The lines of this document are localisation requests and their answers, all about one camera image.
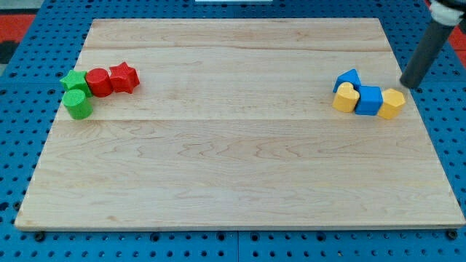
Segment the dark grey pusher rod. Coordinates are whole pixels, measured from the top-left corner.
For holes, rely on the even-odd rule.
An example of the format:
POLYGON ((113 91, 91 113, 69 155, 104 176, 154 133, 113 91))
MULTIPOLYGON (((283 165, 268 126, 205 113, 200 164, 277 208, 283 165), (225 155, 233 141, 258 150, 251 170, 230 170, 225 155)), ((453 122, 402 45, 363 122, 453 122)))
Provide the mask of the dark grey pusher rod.
POLYGON ((444 25, 431 19, 400 77, 404 87, 416 89, 421 84, 454 28, 455 25, 444 25))

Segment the white black rod mount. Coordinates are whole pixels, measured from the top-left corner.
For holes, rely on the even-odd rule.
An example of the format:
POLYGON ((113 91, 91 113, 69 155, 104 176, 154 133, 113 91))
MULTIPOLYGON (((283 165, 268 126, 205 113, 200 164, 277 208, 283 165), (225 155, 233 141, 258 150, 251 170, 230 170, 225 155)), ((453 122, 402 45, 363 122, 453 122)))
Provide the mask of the white black rod mount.
POLYGON ((441 25, 456 26, 465 14, 463 0, 431 0, 430 11, 432 19, 441 25))

